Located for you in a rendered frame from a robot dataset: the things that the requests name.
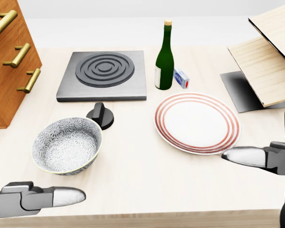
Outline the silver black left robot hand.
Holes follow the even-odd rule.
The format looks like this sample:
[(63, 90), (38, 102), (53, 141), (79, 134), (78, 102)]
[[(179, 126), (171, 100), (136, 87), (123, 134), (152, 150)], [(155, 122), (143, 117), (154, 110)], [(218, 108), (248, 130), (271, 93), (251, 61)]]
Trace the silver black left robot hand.
[(36, 215), (43, 208), (80, 203), (86, 194), (72, 187), (41, 188), (32, 181), (10, 182), (0, 190), (0, 218)]

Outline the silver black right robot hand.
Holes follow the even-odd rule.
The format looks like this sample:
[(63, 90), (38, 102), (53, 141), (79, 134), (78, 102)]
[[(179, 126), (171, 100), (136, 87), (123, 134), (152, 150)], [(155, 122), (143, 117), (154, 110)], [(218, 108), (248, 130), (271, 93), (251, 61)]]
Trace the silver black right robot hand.
[[(236, 71), (220, 76), (237, 110), (248, 111), (252, 107), (260, 107), (260, 102), (243, 73)], [(285, 142), (271, 142), (264, 148), (233, 147), (224, 151), (221, 157), (229, 162), (285, 176)], [(285, 202), (280, 212), (280, 228), (285, 228)]]

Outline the grey patterned bowl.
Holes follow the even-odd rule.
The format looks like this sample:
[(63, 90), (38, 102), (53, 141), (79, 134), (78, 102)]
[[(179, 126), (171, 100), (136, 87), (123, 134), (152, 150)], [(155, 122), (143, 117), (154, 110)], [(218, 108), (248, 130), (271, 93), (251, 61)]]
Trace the grey patterned bowl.
[(44, 128), (35, 138), (32, 159), (43, 171), (74, 175), (87, 169), (98, 156), (103, 131), (86, 117), (60, 119)]

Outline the white plate with red rings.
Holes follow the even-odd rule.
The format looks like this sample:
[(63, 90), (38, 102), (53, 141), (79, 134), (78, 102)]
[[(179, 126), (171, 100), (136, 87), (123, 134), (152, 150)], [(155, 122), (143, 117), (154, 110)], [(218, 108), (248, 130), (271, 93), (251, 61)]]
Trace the white plate with red rings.
[(221, 100), (185, 92), (164, 98), (154, 110), (161, 138), (184, 152), (212, 155), (229, 149), (241, 136), (236, 113)]

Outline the flat dark stove plate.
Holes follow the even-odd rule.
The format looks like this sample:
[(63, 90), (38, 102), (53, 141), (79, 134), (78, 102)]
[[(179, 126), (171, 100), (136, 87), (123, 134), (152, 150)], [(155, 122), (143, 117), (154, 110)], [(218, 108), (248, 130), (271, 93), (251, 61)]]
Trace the flat dark stove plate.
[(146, 100), (144, 52), (73, 52), (56, 98), (59, 102)]

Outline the pale wooden rack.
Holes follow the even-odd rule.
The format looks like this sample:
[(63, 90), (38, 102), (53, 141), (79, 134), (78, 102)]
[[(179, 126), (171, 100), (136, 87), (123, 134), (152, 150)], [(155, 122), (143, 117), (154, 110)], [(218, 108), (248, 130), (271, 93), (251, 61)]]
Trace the pale wooden rack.
[(248, 21), (261, 36), (228, 50), (263, 107), (285, 102), (285, 5)]

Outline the wooden cabinet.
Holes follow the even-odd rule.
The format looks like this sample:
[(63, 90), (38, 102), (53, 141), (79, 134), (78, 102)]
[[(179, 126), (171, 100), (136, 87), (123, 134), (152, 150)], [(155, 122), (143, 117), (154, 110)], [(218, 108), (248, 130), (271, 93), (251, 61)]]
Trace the wooden cabinet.
[[(10, 125), (26, 95), (23, 91), (17, 91), (18, 87), (25, 87), (31, 77), (26, 72), (40, 69), (42, 66), (18, 1), (0, 0), (0, 13), (8, 13), (11, 10), (15, 10), (18, 15), (0, 33), (0, 128)], [(30, 44), (30, 50), (19, 66), (4, 66), (4, 61), (12, 61), (18, 54), (15, 46), (23, 46), (25, 43)]]

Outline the round black stove knob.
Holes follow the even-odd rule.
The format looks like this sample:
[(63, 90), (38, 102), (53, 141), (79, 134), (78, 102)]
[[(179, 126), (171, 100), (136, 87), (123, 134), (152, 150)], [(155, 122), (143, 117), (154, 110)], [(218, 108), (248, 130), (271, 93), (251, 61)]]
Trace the round black stove knob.
[(114, 123), (113, 113), (105, 108), (101, 102), (96, 103), (94, 109), (91, 110), (86, 117), (95, 121), (102, 130), (108, 129)]

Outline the small blue white box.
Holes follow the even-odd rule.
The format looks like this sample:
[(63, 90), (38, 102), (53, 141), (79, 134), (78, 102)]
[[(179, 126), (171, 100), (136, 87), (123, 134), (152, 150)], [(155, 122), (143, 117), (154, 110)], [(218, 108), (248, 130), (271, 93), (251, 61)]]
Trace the small blue white box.
[(173, 77), (183, 89), (188, 88), (190, 79), (180, 68), (174, 69)]

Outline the green glass bottle with cork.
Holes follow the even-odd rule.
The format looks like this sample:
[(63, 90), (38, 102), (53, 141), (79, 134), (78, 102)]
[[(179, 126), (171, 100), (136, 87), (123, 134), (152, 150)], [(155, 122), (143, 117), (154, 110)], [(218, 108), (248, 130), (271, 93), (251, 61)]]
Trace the green glass bottle with cork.
[(162, 47), (155, 63), (155, 86), (160, 90), (168, 90), (172, 85), (174, 59), (171, 51), (172, 20), (164, 21)]

